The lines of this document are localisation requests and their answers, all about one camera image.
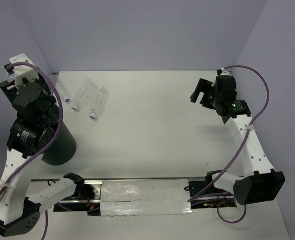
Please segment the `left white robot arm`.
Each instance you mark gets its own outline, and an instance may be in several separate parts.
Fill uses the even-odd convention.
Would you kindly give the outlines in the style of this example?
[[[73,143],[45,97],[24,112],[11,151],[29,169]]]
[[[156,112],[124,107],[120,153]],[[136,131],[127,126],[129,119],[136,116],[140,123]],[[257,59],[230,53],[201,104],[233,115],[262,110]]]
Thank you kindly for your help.
[[[29,233],[59,201],[82,198],[86,187],[81,176],[68,173],[54,185],[27,194],[39,164],[66,164],[75,155],[77,143],[61,121],[62,109],[43,78],[24,79],[19,87],[4,81],[0,88],[17,111],[0,180],[0,236],[13,237]]]

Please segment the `clear bottle white cap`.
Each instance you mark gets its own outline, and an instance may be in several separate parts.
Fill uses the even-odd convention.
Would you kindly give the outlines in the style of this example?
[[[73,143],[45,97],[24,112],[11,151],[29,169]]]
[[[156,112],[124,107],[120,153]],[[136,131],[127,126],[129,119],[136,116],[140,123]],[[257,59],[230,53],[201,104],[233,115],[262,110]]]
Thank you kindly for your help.
[[[96,83],[94,80],[88,78],[83,86],[79,89],[75,98],[73,99],[72,109],[75,112],[79,112],[81,109],[85,108],[90,102],[93,92],[95,90]]]

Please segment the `clear bottle blue cap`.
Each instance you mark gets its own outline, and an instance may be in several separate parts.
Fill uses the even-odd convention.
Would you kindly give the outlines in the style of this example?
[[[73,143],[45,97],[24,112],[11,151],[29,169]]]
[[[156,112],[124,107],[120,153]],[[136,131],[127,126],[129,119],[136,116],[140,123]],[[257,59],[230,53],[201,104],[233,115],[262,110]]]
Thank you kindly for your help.
[[[91,120],[97,121],[98,118],[104,113],[106,104],[109,97],[109,91],[103,85],[98,85],[93,93],[92,102],[90,104]]]

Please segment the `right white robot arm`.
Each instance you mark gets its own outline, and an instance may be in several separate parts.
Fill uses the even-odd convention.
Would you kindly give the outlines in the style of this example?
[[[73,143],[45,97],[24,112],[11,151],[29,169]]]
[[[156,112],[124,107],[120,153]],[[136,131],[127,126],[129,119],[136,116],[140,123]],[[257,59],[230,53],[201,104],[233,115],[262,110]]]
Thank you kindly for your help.
[[[215,110],[229,129],[235,144],[239,147],[231,162],[241,159],[243,176],[229,174],[229,163],[222,171],[212,175],[204,189],[189,199],[200,198],[205,192],[211,196],[221,190],[234,195],[237,203],[245,206],[276,199],[286,179],[276,171],[268,160],[254,128],[250,108],[245,100],[237,99],[236,80],[232,76],[218,76],[215,82],[200,79],[191,102],[195,103],[203,94],[201,105]]]

